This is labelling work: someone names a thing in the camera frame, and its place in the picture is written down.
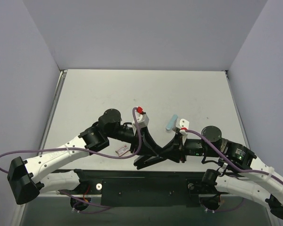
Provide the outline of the black stapler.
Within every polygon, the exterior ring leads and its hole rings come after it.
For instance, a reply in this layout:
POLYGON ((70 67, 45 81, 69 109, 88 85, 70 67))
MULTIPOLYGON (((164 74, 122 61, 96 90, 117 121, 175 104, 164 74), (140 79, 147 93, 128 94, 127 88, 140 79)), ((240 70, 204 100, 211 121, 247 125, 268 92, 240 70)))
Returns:
POLYGON ((137 159, 134 160, 133 165, 136 167, 137 170, 141 170, 143 168, 158 164, 166 160, 171 160, 173 162, 179 163, 181 158, 178 156, 141 155, 137 159))

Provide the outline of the light blue white stapler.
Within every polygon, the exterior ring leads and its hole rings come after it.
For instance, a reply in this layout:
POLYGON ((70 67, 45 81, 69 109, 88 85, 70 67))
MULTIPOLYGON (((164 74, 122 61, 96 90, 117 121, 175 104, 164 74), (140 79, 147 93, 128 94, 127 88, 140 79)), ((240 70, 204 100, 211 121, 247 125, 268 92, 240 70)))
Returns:
POLYGON ((175 126, 175 123, 178 119, 178 115, 177 114, 174 114, 171 119, 169 120, 169 122, 167 123, 166 127, 165 127, 165 130, 167 132, 170 132, 173 130, 174 126, 175 126))

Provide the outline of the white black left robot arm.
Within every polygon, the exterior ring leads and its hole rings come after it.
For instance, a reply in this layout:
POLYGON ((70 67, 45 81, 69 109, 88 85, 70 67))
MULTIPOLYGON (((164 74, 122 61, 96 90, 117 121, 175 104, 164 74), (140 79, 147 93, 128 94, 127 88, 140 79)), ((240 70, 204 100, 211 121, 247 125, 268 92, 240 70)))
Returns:
POLYGON ((84 193, 88 183, 77 173, 71 170, 54 174, 54 171, 77 159, 92 154, 101 155, 100 151, 109 146, 110 138, 130 143, 132 154, 140 155, 145 144, 142 132, 149 123, 147 114, 140 107, 135 107, 130 128, 121 120, 121 113, 117 109, 108 109, 91 127, 63 146, 44 150, 43 154, 25 160, 14 158, 7 179, 16 203, 26 204, 41 193, 60 189, 84 193))

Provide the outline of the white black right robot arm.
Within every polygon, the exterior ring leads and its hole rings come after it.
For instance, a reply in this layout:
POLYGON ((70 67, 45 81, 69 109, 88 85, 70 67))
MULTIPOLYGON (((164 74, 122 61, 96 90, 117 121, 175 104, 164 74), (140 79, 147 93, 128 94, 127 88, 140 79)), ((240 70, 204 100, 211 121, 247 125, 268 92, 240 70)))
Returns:
POLYGON ((201 142, 203 164, 208 162, 207 157, 215 153, 219 157, 218 164, 224 171, 229 170, 249 179, 249 182, 243 182, 229 176, 221 179, 208 176, 201 181, 205 192, 211 193, 218 188, 222 192, 252 199, 267 206, 274 216, 283 220, 283 177, 273 167, 265 165, 250 149, 222 138, 221 130, 215 126, 207 126, 198 133, 189 130, 186 122, 183 122, 167 126, 166 130, 177 132, 186 150, 190 142, 187 135, 197 135, 201 142))

